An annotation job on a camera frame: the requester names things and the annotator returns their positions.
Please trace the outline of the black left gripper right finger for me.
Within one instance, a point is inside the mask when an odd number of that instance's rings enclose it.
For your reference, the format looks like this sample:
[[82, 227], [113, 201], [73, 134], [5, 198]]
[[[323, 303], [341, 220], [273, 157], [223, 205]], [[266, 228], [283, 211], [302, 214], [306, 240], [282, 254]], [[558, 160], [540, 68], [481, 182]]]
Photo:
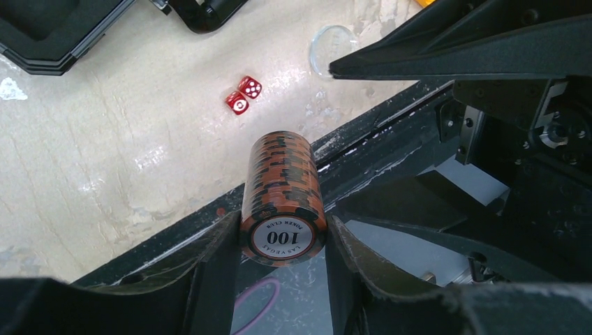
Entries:
[[336, 216], [325, 245], [335, 334], [590, 334], [591, 286], [440, 287], [398, 268]]

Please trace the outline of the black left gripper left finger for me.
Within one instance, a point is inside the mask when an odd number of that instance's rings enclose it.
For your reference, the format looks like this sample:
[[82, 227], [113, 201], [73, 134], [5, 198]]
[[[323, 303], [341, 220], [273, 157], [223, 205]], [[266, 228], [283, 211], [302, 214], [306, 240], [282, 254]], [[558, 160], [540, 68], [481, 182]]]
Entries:
[[240, 215], [116, 285], [1, 281], [2, 334], [229, 334]]

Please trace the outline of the black poker set case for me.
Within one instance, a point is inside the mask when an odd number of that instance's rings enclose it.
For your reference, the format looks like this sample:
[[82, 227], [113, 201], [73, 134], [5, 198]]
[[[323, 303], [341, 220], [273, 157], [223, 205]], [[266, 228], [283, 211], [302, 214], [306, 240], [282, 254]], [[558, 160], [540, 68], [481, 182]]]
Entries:
[[[81, 59], [133, 1], [2, 1], [1, 55], [30, 75], [60, 76]], [[222, 27], [244, 1], [154, 1], [196, 34]]]

